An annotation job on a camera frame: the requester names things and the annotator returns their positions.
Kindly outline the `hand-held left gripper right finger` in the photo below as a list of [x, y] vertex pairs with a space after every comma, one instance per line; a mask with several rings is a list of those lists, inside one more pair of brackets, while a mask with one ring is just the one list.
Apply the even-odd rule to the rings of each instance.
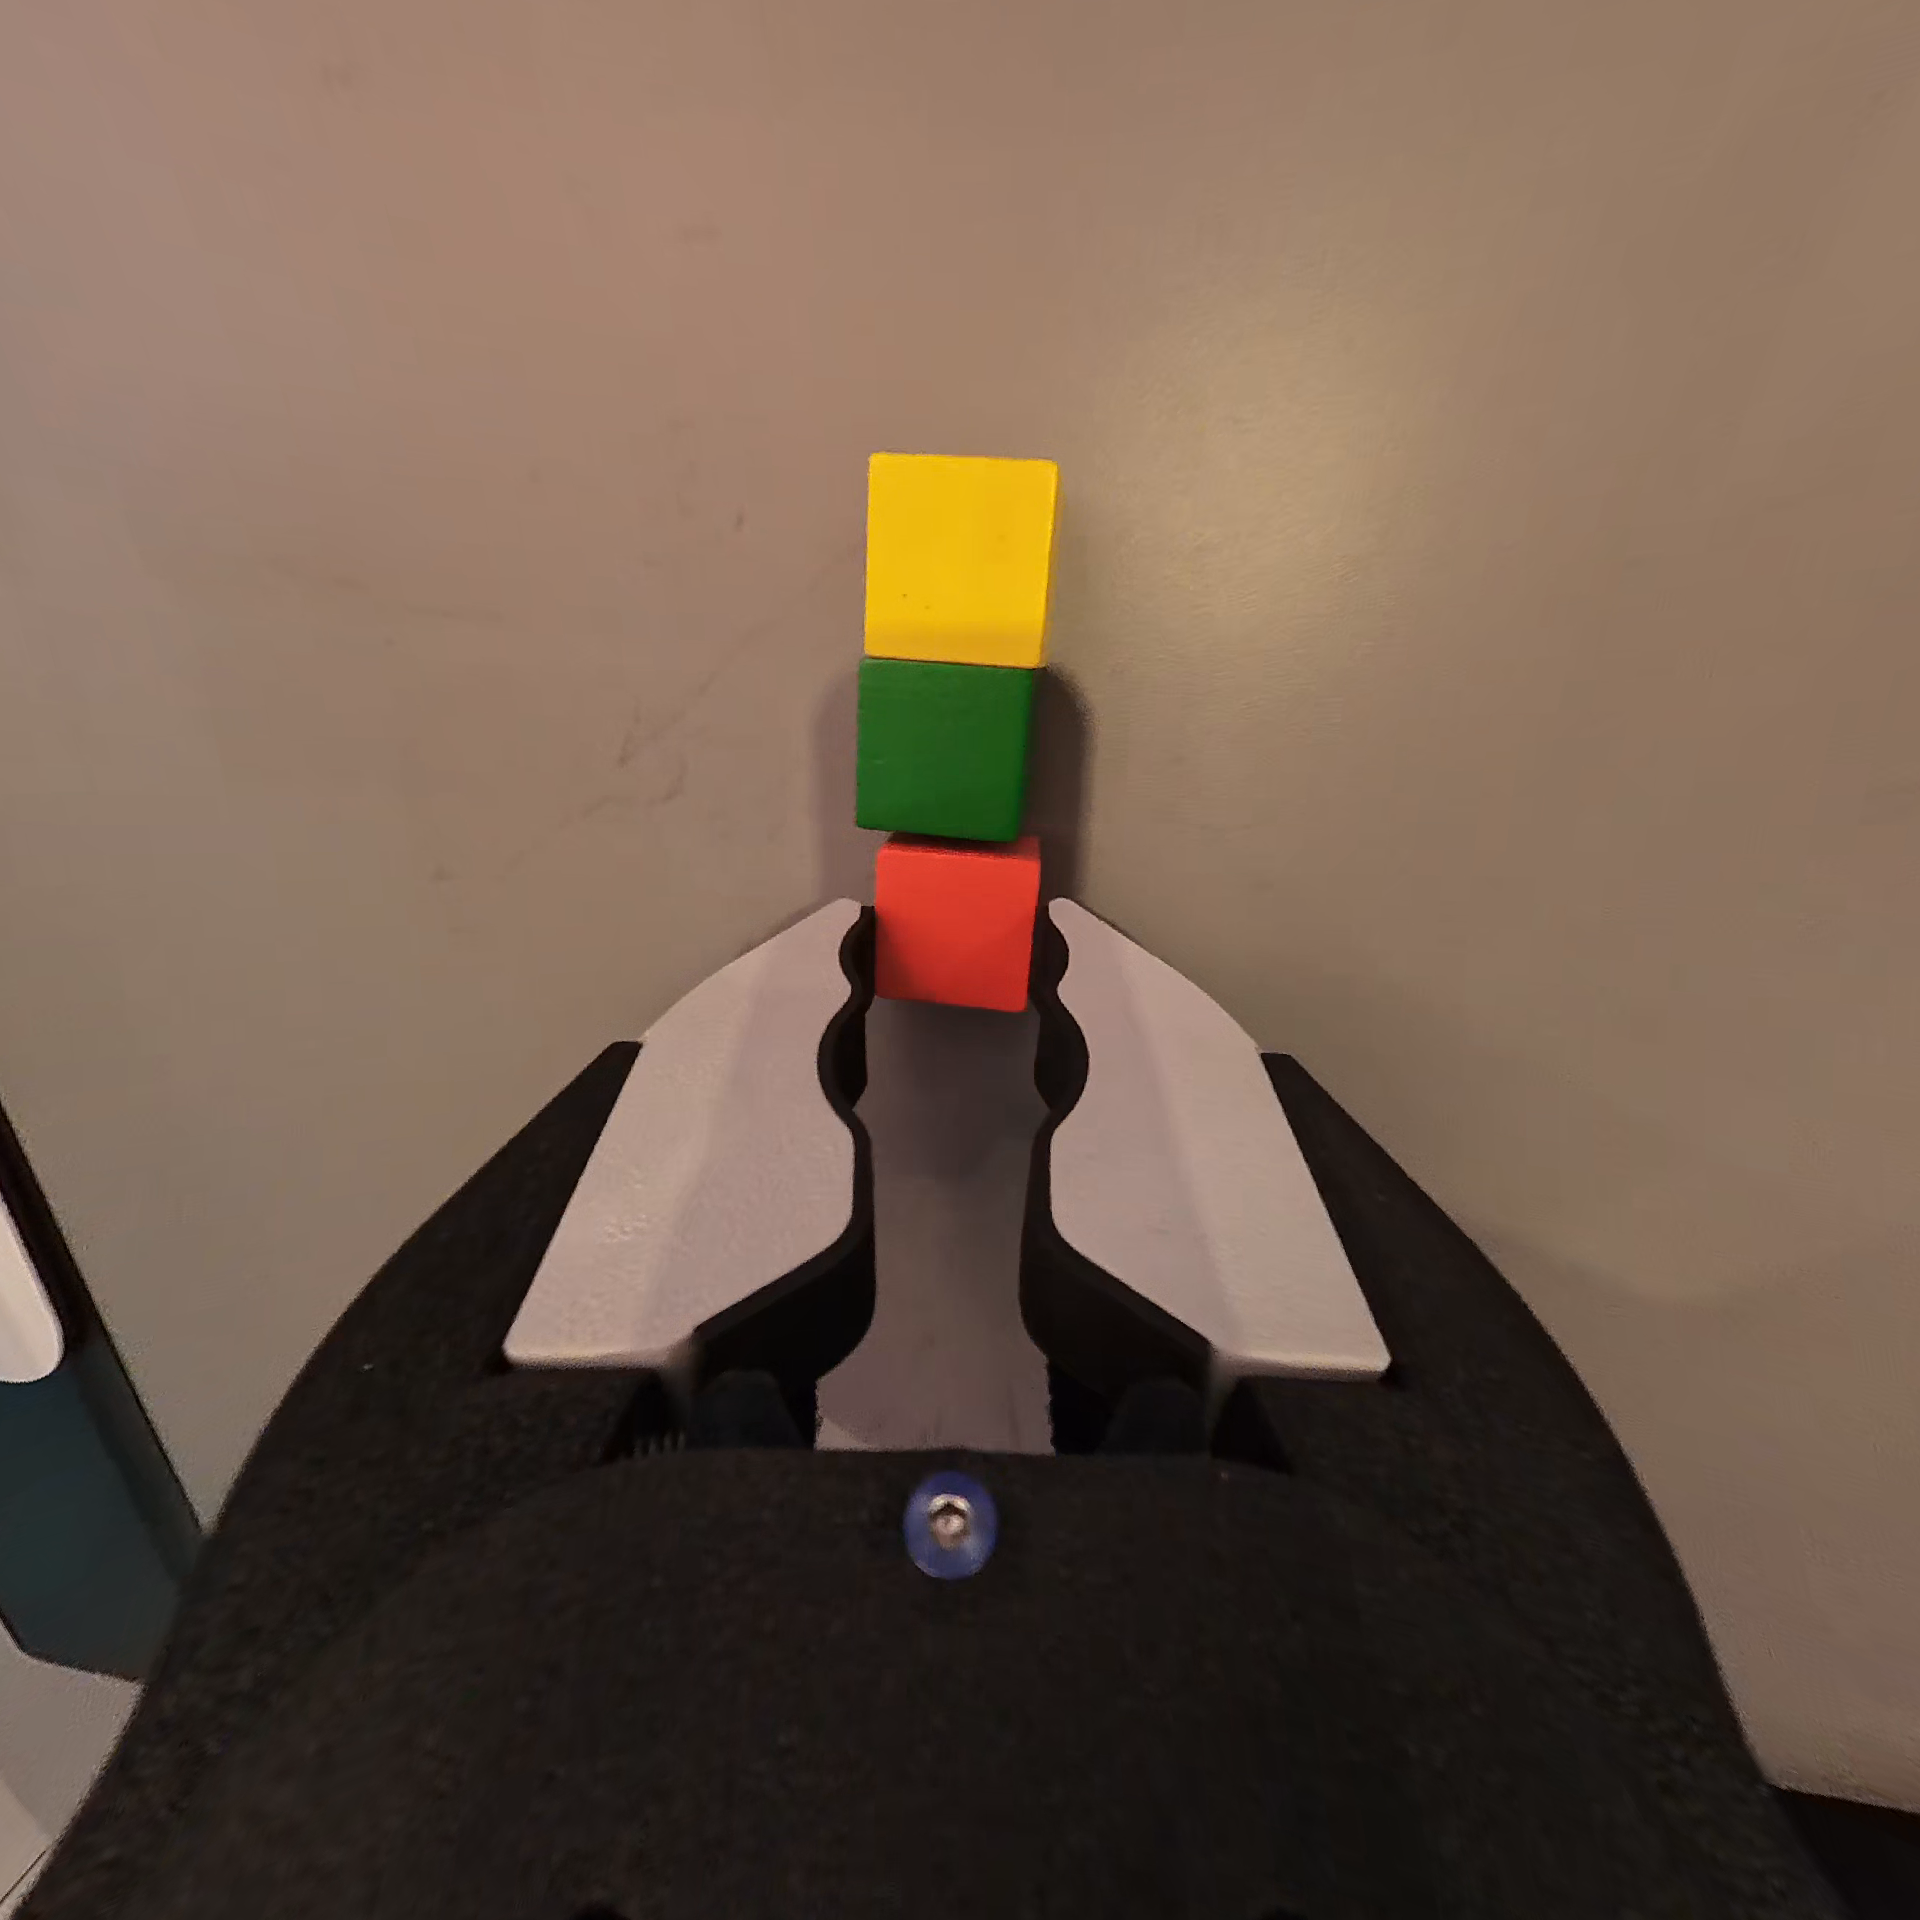
[[1087, 907], [1045, 907], [1045, 1109], [1022, 1221], [1022, 1323], [1071, 1412], [1175, 1386], [1216, 1411], [1259, 1381], [1390, 1371], [1255, 1039]]

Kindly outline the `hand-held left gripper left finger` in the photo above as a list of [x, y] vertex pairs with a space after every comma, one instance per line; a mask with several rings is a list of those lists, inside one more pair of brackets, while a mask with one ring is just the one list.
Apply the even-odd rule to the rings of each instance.
[[875, 1311], [856, 1115], [873, 913], [834, 898], [641, 1033], [502, 1340], [518, 1371], [633, 1370], [689, 1402], [776, 1383], [794, 1421]]

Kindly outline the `orange wooden cube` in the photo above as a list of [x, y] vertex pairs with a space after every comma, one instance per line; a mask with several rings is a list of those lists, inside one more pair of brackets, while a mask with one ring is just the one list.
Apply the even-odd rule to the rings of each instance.
[[1039, 840], [888, 837], [875, 858], [875, 997], [1018, 1015], [1039, 913]]

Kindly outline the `green wooden cube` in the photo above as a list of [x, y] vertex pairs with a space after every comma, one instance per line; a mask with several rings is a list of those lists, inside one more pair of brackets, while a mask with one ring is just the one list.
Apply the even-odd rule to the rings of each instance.
[[863, 657], [854, 826], [1003, 847], [1023, 831], [1038, 668]]

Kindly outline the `yellow wooden cube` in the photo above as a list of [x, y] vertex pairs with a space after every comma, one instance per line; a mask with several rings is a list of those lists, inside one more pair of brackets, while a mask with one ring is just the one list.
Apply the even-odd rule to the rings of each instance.
[[1048, 459], [867, 459], [863, 655], [1038, 669], [1059, 517]]

